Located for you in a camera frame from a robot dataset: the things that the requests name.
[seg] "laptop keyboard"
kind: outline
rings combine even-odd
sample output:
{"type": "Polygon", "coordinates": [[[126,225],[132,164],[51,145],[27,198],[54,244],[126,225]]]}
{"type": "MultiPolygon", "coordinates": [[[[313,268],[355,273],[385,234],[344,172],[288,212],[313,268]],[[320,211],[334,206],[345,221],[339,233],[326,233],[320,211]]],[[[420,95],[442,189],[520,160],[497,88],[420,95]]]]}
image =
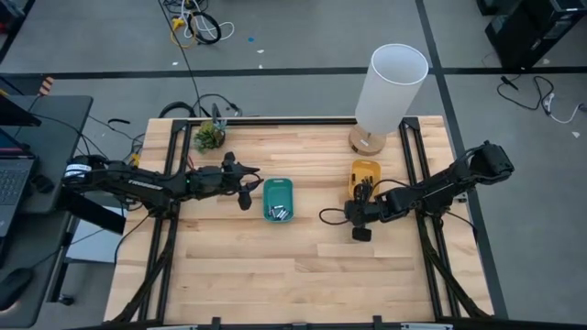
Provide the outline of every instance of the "laptop keyboard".
{"type": "Polygon", "coordinates": [[[13,205],[27,181],[28,170],[0,169],[0,205],[13,205]]]}

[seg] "computer mouse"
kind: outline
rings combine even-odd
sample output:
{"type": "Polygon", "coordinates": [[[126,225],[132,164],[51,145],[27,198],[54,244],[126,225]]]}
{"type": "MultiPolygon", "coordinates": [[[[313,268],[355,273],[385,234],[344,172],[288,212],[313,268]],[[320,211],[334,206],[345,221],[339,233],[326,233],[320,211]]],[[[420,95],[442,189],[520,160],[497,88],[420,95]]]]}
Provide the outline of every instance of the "computer mouse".
{"type": "Polygon", "coordinates": [[[0,281],[0,311],[12,306],[33,280],[33,269],[14,269],[0,281]]]}

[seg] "teal container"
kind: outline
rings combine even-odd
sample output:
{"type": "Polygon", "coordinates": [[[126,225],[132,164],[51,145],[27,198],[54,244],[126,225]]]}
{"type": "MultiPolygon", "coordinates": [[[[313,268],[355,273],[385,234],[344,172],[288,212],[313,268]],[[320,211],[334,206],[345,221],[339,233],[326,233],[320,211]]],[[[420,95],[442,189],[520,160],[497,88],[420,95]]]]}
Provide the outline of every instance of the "teal container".
{"type": "Polygon", "coordinates": [[[265,220],[282,224],[292,221],[294,218],[294,184],[291,180],[268,179],[263,185],[263,216],[265,220]],[[290,213],[283,219],[279,220],[269,214],[272,206],[283,206],[290,213]]]}

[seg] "potted plant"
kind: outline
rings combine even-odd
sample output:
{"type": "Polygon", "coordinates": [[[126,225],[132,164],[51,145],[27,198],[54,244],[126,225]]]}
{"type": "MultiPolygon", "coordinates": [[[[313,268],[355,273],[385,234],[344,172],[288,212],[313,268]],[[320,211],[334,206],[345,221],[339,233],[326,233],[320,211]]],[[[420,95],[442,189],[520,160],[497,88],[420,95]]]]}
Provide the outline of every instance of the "potted plant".
{"type": "Polygon", "coordinates": [[[202,122],[200,129],[194,136],[195,148],[200,153],[206,153],[210,149],[222,147],[227,138],[226,120],[207,120],[202,122]]]}

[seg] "laptop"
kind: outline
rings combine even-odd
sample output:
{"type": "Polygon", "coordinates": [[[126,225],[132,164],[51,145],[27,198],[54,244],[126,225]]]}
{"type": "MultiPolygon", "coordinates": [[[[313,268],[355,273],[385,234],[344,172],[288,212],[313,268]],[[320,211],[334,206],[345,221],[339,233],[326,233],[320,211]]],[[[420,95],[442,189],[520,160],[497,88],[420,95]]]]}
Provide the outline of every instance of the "laptop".
{"type": "Polygon", "coordinates": [[[25,146],[0,129],[0,238],[8,234],[36,163],[25,146]]]}

